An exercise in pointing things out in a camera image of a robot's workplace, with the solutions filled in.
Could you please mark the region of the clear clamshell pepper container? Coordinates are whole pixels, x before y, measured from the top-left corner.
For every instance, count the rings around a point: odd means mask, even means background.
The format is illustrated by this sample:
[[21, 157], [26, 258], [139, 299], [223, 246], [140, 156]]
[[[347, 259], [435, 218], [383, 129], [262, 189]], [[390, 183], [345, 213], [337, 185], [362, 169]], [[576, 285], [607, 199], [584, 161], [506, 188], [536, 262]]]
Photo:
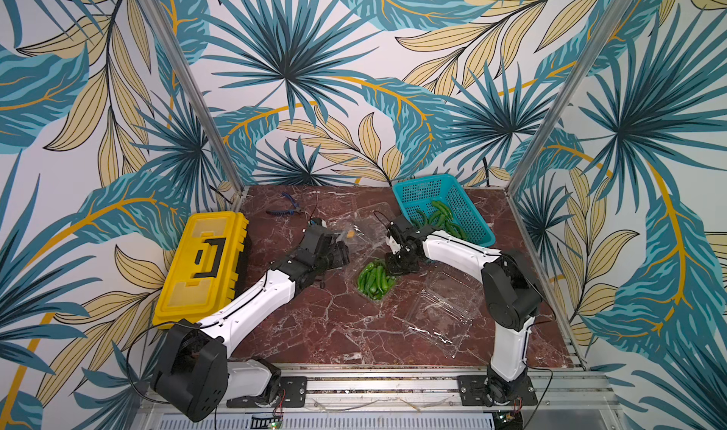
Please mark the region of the clear clamshell pepper container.
[[383, 260], [366, 265], [357, 280], [357, 290], [371, 301], [381, 301], [396, 286], [398, 276], [390, 274]]
[[376, 203], [335, 218], [334, 231], [341, 233], [353, 229], [357, 235], [344, 240], [349, 246], [380, 246], [387, 238], [387, 225], [397, 212], [388, 203]]

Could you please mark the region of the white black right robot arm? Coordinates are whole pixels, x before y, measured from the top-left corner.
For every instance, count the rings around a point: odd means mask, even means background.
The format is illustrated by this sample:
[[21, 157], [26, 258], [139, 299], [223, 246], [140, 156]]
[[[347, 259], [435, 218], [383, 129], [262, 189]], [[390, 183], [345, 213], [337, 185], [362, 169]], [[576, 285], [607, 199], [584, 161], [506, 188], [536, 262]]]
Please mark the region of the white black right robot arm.
[[544, 297], [526, 256], [464, 241], [431, 225], [417, 227], [405, 216], [386, 224], [386, 270], [414, 274], [426, 261], [444, 263], [480, 280], [488, 314], [495, 322], [495, 344], [488, 383], [503, 392], [526, 380], [529, 334]]

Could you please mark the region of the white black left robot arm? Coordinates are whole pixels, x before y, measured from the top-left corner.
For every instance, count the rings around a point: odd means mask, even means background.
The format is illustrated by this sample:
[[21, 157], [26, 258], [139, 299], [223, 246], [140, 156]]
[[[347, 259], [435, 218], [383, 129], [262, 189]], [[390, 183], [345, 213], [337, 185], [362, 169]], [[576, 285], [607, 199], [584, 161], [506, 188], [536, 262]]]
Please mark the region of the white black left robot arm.
[[348, 263], [349, 249], [341, 234], [311, 225], [300, 244], [271, 263], [240, 297], [199, 322], [182, 319], [170, 327], [151, 389], [191, 422], [204, 420], [230, 401], [274, 404], [281, 393], [279, 368], [265, 360], [231, 363], [231, 354], [270, 314], [317, 278]]

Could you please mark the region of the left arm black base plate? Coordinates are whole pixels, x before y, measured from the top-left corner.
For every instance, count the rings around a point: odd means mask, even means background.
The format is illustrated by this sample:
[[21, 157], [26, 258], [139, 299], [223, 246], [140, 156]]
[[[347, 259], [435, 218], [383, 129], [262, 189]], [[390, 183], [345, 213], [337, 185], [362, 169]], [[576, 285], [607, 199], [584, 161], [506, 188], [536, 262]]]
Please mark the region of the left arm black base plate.
[[259, 396], [238, 397], [226, 402], [228, 408], [303, 408], [308, 392], [305, 376], [283, 376], [272, 380]]

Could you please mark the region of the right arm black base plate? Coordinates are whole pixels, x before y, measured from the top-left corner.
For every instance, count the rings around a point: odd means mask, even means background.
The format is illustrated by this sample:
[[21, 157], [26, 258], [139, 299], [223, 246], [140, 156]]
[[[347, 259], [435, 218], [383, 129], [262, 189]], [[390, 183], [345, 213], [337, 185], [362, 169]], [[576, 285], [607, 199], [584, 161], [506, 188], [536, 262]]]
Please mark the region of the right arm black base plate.
[[464, 407], [519, 407], [538, 403], [526, 372], [511, 382], [496, 376], [460, 375], [456, 377], [456, 383]]

